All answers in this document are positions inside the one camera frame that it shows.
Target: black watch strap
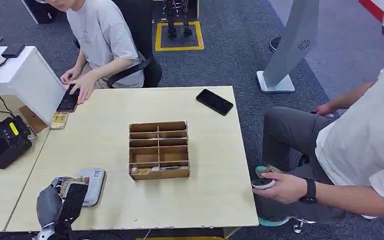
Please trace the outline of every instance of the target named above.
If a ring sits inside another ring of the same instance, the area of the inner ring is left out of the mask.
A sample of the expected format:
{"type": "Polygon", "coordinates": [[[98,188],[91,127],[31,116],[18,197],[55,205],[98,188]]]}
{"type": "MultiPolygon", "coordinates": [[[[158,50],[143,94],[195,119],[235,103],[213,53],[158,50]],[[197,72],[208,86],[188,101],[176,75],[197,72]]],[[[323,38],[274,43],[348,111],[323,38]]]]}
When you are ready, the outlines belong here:
{"type": "Polygon", "coordinates": [[[299,199],[300,202],[306,204],[317,203],[316,199],[316,183],[311,178],[304,178],[307,181],[307,194],[299,199]]]}

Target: chair armrest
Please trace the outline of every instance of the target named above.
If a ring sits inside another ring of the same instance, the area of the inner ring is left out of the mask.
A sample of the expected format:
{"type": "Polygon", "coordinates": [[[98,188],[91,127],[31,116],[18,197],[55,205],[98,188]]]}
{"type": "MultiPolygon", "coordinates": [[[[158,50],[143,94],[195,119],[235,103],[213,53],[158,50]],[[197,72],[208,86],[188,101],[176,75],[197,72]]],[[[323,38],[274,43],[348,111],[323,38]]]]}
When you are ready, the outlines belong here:
{"type": "Polygon", "coordinates": [[[73,39],[73,42],[74,42],[75,46],[76,46],[78,49],[80,49],[80,43],[79,43],[79,40],[77,40],[77,38],[74,38],[74,39],[73,39]]]}
{"type": "Polygon", "coordinates": [[[108,85],[108,87],[110,89],[114,89],[115,87],[113,87],[113,84],[115,82],[117,82],[118,80],[120,79],[123,79],[131,74],[134,74],[136,72],[139,72],[140,70],[146,68],[152,61],[154,57],[150,57],[148,59],[146,59],[145,61],[139,63],[138,65],[135,65],[135,66],[132,66],[130,68],[127,68],[126,70],[124,71],[121,71],[115,75],[112,75],[111,77],[109,77],[109,79],[106,81],[106,84],[108,85]]]}

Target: white t-shirt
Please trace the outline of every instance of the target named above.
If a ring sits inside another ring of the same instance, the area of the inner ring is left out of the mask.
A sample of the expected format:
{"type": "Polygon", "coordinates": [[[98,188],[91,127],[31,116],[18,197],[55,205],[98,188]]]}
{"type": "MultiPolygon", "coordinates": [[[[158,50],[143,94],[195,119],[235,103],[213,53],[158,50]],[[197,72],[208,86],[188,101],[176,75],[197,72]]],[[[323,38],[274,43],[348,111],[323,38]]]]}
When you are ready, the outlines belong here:
{"type": "MultiPolygon", "coordinates": [[[[119,7],[111,0],[86,0],[83,6],[67,11],[71,30],[92,69],[102,67],[115,57],[142,62],[130,29],[119,7]]],[[[116,82],[124,88],[141,88],[143,71],[135,72],[116,82]]]]}
{"type": "Polygon", "coordinates": [[[356,103],[320,131],[315,154],[335,185],[372,186],[384,198],[384,69],[356,103]]]}

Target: hand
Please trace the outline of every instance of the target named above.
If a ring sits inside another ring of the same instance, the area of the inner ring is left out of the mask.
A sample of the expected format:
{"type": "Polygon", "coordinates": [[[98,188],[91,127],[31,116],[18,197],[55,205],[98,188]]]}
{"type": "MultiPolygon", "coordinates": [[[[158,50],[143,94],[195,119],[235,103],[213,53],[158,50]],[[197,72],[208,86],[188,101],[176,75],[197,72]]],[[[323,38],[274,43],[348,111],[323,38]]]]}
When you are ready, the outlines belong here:
{"type": "Polygon", "coordinates": [[[262,197],[273,199],[282,204],[290,204],[307,194],[307,181],[300,177],[276,172],[261,173],[261,176],[276,181],[276,185],[271,188],[252,189],[253,193],[262,197]]]}
{"type": "Polygon", "coordinates": [[[333,114],[338,109],[335,107],[332,107],[329,103],[320,105],[314,109],[317,115],[327,115],[327,114],[333,114]]]}
{"type": "Polygon", "coordinates": [[[62,76],[61,76],[61,82],[65,85],[70,84],[71,81],[77,79],[80,76],[80,73],[82,72],[79,67],[74,66],[73,68],[67,70],[62,76]]]}
{"type": "Polygon", "coordinates": [[[74,94],[77,89],[80,89],[77,104],[83,104],[86,100],[89,99],[95,89],[96,81],[97,80],[90,74],[85,74],[80,76],[77,80],[73,80],[70,82],[70,84],[75,84],[71,89],[70,94],[74,94]]]}

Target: stand base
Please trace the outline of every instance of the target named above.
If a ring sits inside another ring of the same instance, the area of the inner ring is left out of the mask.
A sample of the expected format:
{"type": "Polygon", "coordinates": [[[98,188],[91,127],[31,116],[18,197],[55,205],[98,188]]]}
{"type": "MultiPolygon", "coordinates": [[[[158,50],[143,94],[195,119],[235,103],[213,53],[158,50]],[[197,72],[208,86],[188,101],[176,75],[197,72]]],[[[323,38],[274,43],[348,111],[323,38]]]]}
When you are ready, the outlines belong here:
{"type": "Polygon", "coordinates": [[[263,76],[264,71],[257,71],[257,81],[259,83],[259,88],[262,93],[271,94],[271,93],[293,93],[295,92],[294,84],[291,81],[291,77],[286,75],[282,81],[280,81],[274,87],[267,87],[266,81],[263,76]]]}

